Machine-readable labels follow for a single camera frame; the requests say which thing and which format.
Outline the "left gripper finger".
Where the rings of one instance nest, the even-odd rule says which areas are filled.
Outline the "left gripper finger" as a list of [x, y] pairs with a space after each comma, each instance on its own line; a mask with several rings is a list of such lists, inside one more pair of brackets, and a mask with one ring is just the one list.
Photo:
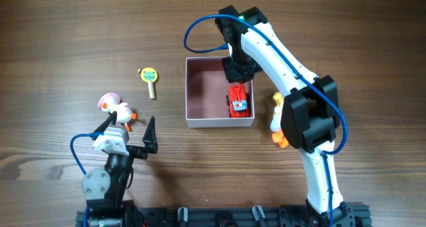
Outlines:
[[109, 117], [93, 132], [93, 139], [96, 140], [100, 134], [102, 134], [107, 127], [112, 124], [115, 125], [117, 120], [117, 112], [113, 111], [112, 114], [109, 114]]
[[158, 152], [158, 141], [156, 137], [154, 116], [151, 116], [148, 122], [144, 136], [142, 138], [142, 142], [144, 143], [144, 148], [146, 149], [147, 153], [156, 154]]

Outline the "red toy fire truck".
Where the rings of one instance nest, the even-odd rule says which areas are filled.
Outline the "red toy fire truck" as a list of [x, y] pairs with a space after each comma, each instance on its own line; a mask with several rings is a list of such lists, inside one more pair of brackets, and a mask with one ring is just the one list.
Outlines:
[[250, 116], [248, 99], [243, 84], [232, 85], [226, 95], [230, 118], [246, 118]]

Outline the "pink cardboard box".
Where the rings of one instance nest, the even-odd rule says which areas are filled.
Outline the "pink cardboard box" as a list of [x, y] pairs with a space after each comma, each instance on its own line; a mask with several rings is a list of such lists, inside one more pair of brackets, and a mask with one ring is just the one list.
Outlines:
[[232, 86], [226, 79], [221, 57], [186, 59], [186, 122], [190, 128], [249, 127], [254, 114], [252, 81], [244, 84], [249, 116], [229, 116], [226, 95]]

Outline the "white yellow plush duck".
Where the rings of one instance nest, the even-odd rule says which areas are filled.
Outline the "white yellow plush duck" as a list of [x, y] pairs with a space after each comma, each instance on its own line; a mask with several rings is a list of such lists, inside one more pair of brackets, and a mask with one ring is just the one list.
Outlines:
[[289, 142], [284, 136], [281, 128], [281, 117], [282, 108], [284, 105], [284, 98], [280, 92], [276, 92], [273, 95], [273, 100], [276, 102], [276, 106], [274, 108], [274, 115], [270, 124], [270, 130], [273, 132], [272, 141], [278, 144], [281, 148], [285, 148], [289, 145]]

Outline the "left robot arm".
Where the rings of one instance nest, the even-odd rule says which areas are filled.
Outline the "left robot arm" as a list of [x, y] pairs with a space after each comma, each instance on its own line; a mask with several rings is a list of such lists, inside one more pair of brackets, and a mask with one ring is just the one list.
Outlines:
[[86, 196], [86, 210], [78, 213], [76, 226], [148, 226], [148, 220], [132, 200], [124, 200], [134, 176], [134, 160], [146, 160], [158, 152], [155, 118], [148, 122], [142, 138], [143, 146], [129, 145], [125, 127], [118, 124], [113, 112], [94, 132], [88, 134], [97, 151], [108, 154], [103, 168], [85, 173], [82, 191]]

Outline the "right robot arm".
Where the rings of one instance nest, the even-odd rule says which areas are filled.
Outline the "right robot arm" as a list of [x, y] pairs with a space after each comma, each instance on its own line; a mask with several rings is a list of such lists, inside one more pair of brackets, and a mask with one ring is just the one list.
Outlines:
[[338, 109], [337, 85], [305, 68], [276, 37], [256, 7], [242, 13], [233, 6], [218, 12], [215, 24], [229, 46], [222, 60], [229, 82], [245, 83], [265, 72], [284, 98], [280, 130], [298, 149], [308, 182], [308, 204], [323, 216], [343, 203], [333, 163], [335, 130], [347, 125]]

